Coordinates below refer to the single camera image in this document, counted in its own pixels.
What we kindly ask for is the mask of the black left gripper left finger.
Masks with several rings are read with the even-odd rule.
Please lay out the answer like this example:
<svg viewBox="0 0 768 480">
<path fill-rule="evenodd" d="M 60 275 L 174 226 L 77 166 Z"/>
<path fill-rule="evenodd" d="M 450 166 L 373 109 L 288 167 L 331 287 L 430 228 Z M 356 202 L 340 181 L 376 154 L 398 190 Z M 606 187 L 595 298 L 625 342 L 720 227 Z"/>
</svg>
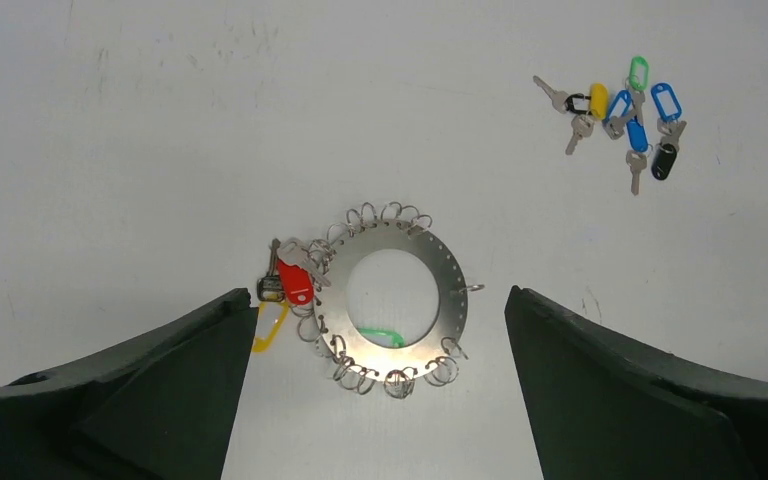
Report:
<svg viewBox="0 0 768 480">
<path fill-rule="evenodd" d="M 218 479 L 257 325 L 235 288 L 0 386 L 0 479 Z"/>
</svg>

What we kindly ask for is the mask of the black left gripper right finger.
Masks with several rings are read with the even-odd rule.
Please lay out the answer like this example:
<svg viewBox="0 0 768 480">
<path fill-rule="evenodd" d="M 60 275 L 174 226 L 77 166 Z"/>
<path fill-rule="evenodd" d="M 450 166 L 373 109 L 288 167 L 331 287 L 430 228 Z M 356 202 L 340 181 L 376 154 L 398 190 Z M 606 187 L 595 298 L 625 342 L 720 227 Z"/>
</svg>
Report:
<svg viewBox="0 0 768 480">
<path fill-rule="evenodd" d="M 768 382 L 513 287 L 505 321 L 547 479 L 768 479 Z"/>
</svg>

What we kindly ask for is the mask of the red key tag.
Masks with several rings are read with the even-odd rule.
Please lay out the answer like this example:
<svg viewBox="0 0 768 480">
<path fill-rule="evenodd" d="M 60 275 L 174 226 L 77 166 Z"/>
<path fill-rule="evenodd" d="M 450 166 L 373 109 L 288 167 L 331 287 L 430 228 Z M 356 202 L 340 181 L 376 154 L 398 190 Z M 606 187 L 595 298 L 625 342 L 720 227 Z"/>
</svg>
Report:
<svg viewBox="0 0 768 480">
<path fill-rule="evenodd" d="M 293 306 L 310 304 L 314 297 L 314 287 L 309 273 L 283 260 L 278 260 L 276 267 L 286 300 Z"/>
</svg>

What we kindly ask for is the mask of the silver metal ring disc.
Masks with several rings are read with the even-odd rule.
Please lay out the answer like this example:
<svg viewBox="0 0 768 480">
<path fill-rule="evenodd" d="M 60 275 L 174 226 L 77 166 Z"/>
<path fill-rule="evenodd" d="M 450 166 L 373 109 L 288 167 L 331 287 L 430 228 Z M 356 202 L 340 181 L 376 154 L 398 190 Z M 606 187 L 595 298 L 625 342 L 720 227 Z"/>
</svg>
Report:
<svg viewBox="0 0 768 480">
<path fill-rule="evenodd" d="M 332 362 L 338 387 L 402 400 L 421 383 L 458 379 L 470 296 L 483 286 L 468 281 L 432 225 L 416 206 L 365 202 L 318 238 L 281 242 L 279 260 L 307 271 L 314 287 L 310 304 L 292 308 L 297 335 Z M 396 331 L 406 346 L 376 345 L 358 327 Z"/>
</svg>

